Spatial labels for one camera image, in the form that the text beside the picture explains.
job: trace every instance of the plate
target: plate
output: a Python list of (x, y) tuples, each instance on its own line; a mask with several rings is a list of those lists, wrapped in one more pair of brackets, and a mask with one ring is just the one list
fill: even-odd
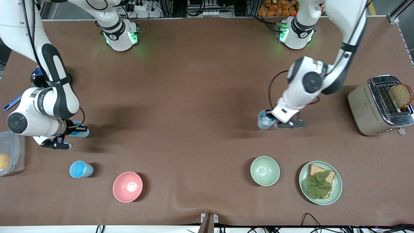
[[(327, 199), (316, 199), (311, 197), (308, 192), (306, 191), (306, 181), (308, 180), (309, 175), (309, 167), (311, 164), (316, 165), (321, 168), (325, 168), (331, 171), (334, 171), (336, 174), (334, 176), (333, 182), (332, 182), (332, 191), (331, 194)], [(338, 171), (329, 163), (323, 162), (323, 161), (312, 161), (307, 163), (305, 166), (303, 166), (301, 172), (299, 173), (299, 186), (301, 187), (301, 190), (303, 194), (313, 203), (318, 205), (330, 205), (337, 201), (342, 193), (342, 179), (339, 175)]]

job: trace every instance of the blue handle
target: blue handle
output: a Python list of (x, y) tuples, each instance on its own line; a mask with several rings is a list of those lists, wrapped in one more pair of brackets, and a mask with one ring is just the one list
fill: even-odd
[(3, 107), (3, 111), (10, 110), (13, 106), (15, 106), (18, 102), (20, 102), (20, 100), (22, 99), (23, 93), (24, 92), (22, 92), (21, 94), (16, 96), (16, 98), (14, 98), (12, 101), (10, 101), (10, 103), (6, 104), (6, 106)]

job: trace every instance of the clear plastic container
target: clear plastic container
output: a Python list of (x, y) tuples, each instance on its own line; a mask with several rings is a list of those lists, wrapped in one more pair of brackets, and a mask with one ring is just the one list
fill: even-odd
[(11, 131), (0, 133), (0, 176), (24, 169), (24, 137)]

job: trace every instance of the pink bowl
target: pink bowl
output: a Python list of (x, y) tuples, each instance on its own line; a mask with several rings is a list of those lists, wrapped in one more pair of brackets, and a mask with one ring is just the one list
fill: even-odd
[(142, 192), (142, 179), (135, 172), (124, 172), (116, 178), (112, 191), (118, 201), (131, 202)]

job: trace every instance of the green bowl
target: green bowl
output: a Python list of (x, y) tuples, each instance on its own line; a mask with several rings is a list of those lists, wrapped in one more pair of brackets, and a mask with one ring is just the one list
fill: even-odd
[[(308, 175), (309, 175), (309, 167), (311, 166), (311, 164), (316, 165), (318, 167), (321, 168), (325, 168), (331, 171), (334, 171), (336, 174), (334, 176), (333, 182), (332, 182), (332, 191), (331, 194), (329, 195), (329, 197), (327, 199), (316, 199), (311, 197), (308, 194), (308, 191), (306, 191), (306, 181), (308, 180)], [(301, 187), (301, 190), (303, 192), (303, 194), (305, 194), (305, 196), (313, 203), (316, 203), (318, 205), (330, 205), (332, 203), (334, 203), (335, 201), (337, 201), (339, 199), (339, 197), (341, 196), (342, 193), (342, 179), (341, 176), (339, 175), (338, 171), (336, 171), (336, 169), (330, 165), (329, 163), (325, 163), (323, 161), (313, 161), (313, 162), (309, 162), (307, 163), (305, 166), (303, 166), (300, 174), (299, 174), (299, 186)]]
[(261, 156), (253, 161), (250, 166), (250, 174), (256, 183), (262, 186), (270, 186), (279, 179), (280, 168), (274, 159)]

